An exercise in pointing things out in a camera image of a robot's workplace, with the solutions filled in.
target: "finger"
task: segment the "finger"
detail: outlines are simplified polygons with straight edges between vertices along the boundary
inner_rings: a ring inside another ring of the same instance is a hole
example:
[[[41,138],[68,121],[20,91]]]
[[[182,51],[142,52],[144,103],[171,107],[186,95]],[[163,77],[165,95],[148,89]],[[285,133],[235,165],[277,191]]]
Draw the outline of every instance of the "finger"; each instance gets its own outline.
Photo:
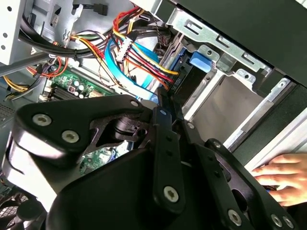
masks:
[[[296,174],[301,170],[298,164],[269,164],[261,168],[254,169],[251,174],[253,176],[274,175],[274,174]]]
[[[273,160],[270,161],[269,164],[293,164],[293,163],[300,163],[302,159],[306,158],[305,153],[290,153],[290,154],[283,154],[278,157],[275,157]]]
[[[263,176],[256,176],[255,179],[261,185],[281,185],[281,186],[290,186],[290,187],[297,187],[297,174],[291,175],[263,175]]]
[[[270,191],[269,193],[277,202],[292,202],[299,197],[299,191],[296,188],[285,188],[279,191]]]
[[[301,200],[294,200],[294,201],[284,201],[284,202],[279,202],[279,204],[283,207],[289,207],[289,206],[293,206],[293,205],[299,205],[302,204],[303,201]]]

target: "capacitor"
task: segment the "capacitor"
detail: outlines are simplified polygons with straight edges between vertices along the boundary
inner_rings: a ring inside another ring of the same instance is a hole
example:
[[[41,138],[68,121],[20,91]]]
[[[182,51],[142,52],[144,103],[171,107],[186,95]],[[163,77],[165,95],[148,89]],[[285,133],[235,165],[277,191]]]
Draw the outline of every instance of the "capacitor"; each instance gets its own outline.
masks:
[[[79,85],[78,89],[83,91],[85,89],[85,87],[84,87],[84,85]]]
[[[75,81],[73,82],[73,85],[76,86],[76,87],[78,87],[78,86],[80,85],[80,82],[78,82],[77,80],[75,80]]]
[[[79,97],[80,97],[81,99],[83,99],[85,96],[86,96],[86,92],[83,92],[83,93],[81,93],[81,94],[79,95]]]
[[[77,97],[77,96],[80,95],[80,93],[82,93],[81,90],[77,90],[77,91],[74,93],[74,95]]]

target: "cable connector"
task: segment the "cable connector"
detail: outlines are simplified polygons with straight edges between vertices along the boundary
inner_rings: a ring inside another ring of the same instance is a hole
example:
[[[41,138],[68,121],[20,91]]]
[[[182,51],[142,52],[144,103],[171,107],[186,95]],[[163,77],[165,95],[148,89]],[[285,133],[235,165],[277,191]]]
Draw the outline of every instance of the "cable connector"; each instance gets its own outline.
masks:
[[[103,16],[107,16],[108,9],[109,9],[109,7],[107,5],[104,5],[104,4],[94,4],[93,5],[94,12],[96,12],[100,15],[103,15]]]
[[[125,60],[126,55],[128,54],[132,44],[137,39],[138,35],[139,35],[138,31],[132,31],[127,35],[127,37],[123,41],[123,44],[120,47],[118,55],[116,56],[117,62],[122,63]]]

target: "black plastic arm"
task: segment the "black plastic arm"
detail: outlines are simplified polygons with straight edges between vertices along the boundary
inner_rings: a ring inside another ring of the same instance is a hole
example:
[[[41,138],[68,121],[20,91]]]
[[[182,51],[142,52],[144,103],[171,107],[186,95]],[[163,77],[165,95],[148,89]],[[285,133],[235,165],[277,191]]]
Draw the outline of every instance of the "black plastic arm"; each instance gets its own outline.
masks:
[[[218,140],[204,142],[172,100],[160,98],[164,106],[153,110],[121,95],[17,112],[3,171],[43,204],[39,191],[57,193],[47,230],[298,229]],[[123,140],[134,142],[131,152],[73,177],[81,156]],[[33,177],[34,188],[24,183]]]

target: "green circuit board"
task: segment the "green circuit board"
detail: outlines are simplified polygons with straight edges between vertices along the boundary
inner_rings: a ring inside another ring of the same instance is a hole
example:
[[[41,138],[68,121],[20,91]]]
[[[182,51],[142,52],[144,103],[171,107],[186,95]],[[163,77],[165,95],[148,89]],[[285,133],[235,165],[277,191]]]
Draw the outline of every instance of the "green circuit board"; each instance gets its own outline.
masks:
[[[114,148],[103,148],[83,156],[80,165],[81,175],[88,174],[93,170],[104,166],[117,157],[117,151]]]
[[[84,93],[85,97],[110,96],[115,94],[79,77],[68,70],[60,76],[53,78],[52,83],[57,84],[72,94],[74,94],[76,91],[79,91],[79,94]]]

